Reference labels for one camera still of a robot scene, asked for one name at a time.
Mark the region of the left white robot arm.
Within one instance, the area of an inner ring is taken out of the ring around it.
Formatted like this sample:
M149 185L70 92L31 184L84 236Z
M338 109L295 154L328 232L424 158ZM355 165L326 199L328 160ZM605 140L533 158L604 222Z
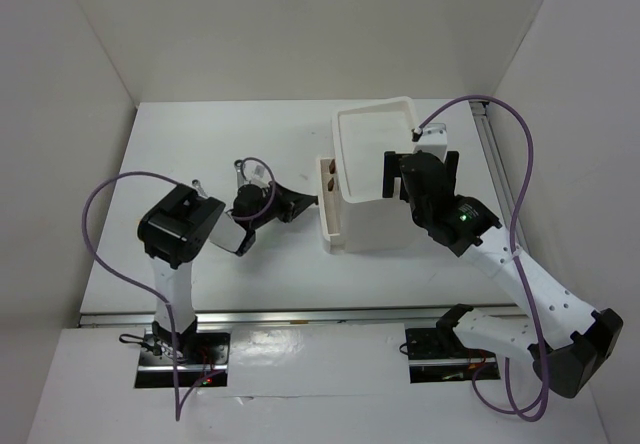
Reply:
M192 264L207 242L238 257L256 240L256 231L273 220L290 223L319 199L279 183L245 183L230 211L213 197L179 184L141 220L137 230L152 260L157 304L152 323L163 353L176 363L197 351L197 317L192 302Z

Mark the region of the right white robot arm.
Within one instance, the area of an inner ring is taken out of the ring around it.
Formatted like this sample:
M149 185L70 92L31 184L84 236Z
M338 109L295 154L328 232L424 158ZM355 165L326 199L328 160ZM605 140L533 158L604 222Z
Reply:
M497 284L527 318L516 323L457 304L436 324L438 348L448 356L467 348L519 360L550 391L574 398L612 354L623 320L560 284L480 200L456 194L458 160L455 151L444 159L387 151L382 196L406 202L417 227Z

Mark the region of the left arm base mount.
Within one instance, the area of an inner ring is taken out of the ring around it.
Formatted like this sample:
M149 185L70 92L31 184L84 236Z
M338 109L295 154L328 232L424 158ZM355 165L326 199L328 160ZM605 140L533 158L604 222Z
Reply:
M150 332L142 335L122 333L121 344L139 350L134 387L164 389L173 387L173 353L170 347ZM199 332L195 343L177 357L180 388L188 389L196 382L203 388L226 387L231 344L229 331Z

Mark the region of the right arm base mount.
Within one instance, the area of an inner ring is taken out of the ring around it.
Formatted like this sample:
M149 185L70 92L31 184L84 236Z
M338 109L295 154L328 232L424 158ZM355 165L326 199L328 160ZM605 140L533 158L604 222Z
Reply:
M477 371L479 380L500 380L496 357L485 350L446 347L435 327L408 327L399 352L408 359L412 384L471 381Z

